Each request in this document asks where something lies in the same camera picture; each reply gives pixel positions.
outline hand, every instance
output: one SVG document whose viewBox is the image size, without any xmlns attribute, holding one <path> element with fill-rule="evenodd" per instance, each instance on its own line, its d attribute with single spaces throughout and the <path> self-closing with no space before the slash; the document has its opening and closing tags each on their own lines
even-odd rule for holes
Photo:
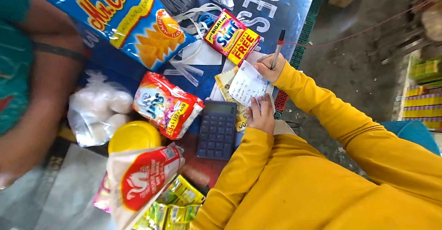
<svg viewBox="0 0 442 230">
<path fill-rule="evenodd" d="M 247 127 L 261 130 L 267 134 L 273 135 L 275 128 L 275 122 L 273 119 L 273 107 L 270 101 L 270 95 L 265 95 L 264 100 L 261 97 L 258 98 L 258 103 L 261 106 L 261 112 L 259 111 L 258 104 L 255 98 L 251 98 L 251 107 L 247 108 Z"/>
<path fill-rule="evenodd" d="M 284 69 L 285 65 L 285 58 L 282 56 L 281 53 L 279 53 L 278 59 L 276 61 L 276 66 L 273 70 L 270 70 L 270 67 L 273 63 L 274 53 L 263 56 L 262 58 L 259 58 L 254 67 L 255 69 L 264 77 L 266 80 L 270 81 L 271 83 L 275 83 L 279 75 L 282 72 L 282 69 Z"/>
</svg>

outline paper money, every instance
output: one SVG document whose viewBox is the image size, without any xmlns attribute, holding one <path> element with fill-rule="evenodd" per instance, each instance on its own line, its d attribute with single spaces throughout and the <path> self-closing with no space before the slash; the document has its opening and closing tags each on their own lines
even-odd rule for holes
<svg viewBox="0 0 442 230">
<path fill-rule="evenodd" d="M 236 130 L 242 131 L 247 126 L 247 116 L 246 116 L 246 109 L 244 105 L 237 102 L 230 94 L 229 94 L 229 88 L 232 84 L 233 78 L 235 77 L 235 74 L 238 72 L 238 66 L 235 66 L 235 68 L 226 71 L 224 73 L 221 73 L 219 75 L 215 75 L 215 80 L 217 82 L 217 85 L 219 89 L 221 90 L 221 94 L 225 101 L 227 102 L 234 102 L 237 104 L 236 108 Z"/>
</svg>

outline handwritten list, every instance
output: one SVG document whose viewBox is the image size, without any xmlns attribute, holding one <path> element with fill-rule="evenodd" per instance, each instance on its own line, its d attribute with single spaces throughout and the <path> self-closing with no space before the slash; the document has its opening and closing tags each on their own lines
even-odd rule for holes
<svg viewBox="0 0 442 230">
<path fill-rule="evenodd" d="M 247 61 L 244 61 L 236 73 L 230 89 L 230 95 L 246 107 L 251 106 L 251 98 L 258 98 L 273 92 L 273 85 L 269 84 L 261 74 Z"/>
</svg>

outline green shirt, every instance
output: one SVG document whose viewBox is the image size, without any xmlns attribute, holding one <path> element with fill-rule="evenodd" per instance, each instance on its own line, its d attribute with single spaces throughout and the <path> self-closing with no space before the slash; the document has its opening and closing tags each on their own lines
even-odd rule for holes
<svg viewBox="0 0 442 230">
<path fill-rule="evenodd" d="M 30 40 L 15 27 L 26 19 L 29 0 L 0 0 L 0 135 L 13 127 L 28 105 L 34 54 Z"/>
</svg>

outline calculator display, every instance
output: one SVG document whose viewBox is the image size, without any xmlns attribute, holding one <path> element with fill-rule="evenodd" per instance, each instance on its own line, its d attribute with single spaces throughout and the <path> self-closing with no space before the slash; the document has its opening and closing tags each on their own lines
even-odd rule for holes
<svg viewBox="0 0 442 230">
<path fill-rule="evenodd" d="M 205 104 L 204 110 L 220 114 L 233 114 L 234 112 L 234 108 L 232 108 L 231 106 L 215 104 L 215 103 Z"/>
</svg>

